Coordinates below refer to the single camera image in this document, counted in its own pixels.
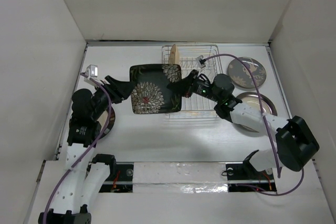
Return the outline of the beige bird-painted plate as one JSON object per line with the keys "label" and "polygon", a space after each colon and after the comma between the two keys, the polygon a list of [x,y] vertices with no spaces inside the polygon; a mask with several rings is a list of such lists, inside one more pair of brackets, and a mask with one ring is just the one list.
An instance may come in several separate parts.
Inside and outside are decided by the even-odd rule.
{"label": "beige bird-painted plate", "polygon": [[171,47],[170,55],[168,59],[168,64],[179,64],[180,63],[180,53],[176,44]]}

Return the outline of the black square floral plate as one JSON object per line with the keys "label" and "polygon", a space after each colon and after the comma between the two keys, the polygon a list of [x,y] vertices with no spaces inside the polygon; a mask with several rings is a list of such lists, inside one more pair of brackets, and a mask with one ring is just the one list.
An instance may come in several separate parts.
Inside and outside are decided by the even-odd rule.
{"label": "black square floral plate", "polygon": [[167,86],[182,80],[181,67],[176,64],[147,64],[130,67],[134,114],[175,113],[182,108],[182,98]]}

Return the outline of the grey deer-patterned plate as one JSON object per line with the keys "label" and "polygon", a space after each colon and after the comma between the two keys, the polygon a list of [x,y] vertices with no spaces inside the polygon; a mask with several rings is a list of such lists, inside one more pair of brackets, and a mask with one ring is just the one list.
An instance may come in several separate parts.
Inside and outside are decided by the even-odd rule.
{"label": "grey deer-patterned plate", "polygon": [[267,78],[265,67],[256,59],[248,57],[232,60],[227,68],[228,76],[237,86],[245,89],[254,89],[255,85],[249,72],[252,73],[257,87],[264,84]]}

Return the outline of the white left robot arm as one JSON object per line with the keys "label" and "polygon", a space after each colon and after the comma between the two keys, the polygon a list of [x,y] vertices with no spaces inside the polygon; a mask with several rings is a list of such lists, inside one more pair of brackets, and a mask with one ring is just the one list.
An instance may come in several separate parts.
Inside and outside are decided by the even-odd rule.
{"label": "white left robot arm", "polygon": [[95,154],[95,148],[112,115],[112,105],[126,100],[135,87],[133,81],[106,76],[98,82],[82,74],[96,89],[79,89],[71,97],[65,172],[53,189],[38,223],[91,223],[90,207],[105,180],[117,175],[116,159]]}

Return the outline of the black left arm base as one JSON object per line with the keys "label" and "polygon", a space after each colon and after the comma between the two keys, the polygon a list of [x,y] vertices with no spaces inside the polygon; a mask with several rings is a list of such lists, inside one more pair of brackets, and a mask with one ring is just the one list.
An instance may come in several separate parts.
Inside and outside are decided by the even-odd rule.
{"label": "black left arm base", "polygon": [[117,163],[116,172],[100,188],[100,193],[132,193],[134,163]]}

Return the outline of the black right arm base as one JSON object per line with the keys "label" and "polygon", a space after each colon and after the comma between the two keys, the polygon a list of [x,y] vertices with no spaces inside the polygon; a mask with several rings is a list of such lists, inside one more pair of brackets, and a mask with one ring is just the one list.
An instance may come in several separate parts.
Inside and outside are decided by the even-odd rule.
{"label": "black right arm base", "polygon": [[221,175],[227,179],[230,193],[277,191],[272,171],[270,174],[262,171],[248,175],[243,170],[243,163],[226,163]]}

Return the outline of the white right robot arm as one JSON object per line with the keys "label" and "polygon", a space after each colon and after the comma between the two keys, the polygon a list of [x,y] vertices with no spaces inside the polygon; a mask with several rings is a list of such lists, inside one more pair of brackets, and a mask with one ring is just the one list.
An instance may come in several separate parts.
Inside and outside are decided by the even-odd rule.
{"label": "white right robot arm", "polygon": [[320,149],[303,118],[294,116],[285,119],[248,105],[233,96],[234,85],[225,74],[218,74],[213,82],[209,82],[193,70],[186,78],[167,87],[186,98],[198,94],[210,99],[216,102],[214,110],[221,119],[269,137],[269,149],[255,150],[243,160],[243,174],[248,178],[255,178],[269,168],[286,167],[299,172]]}

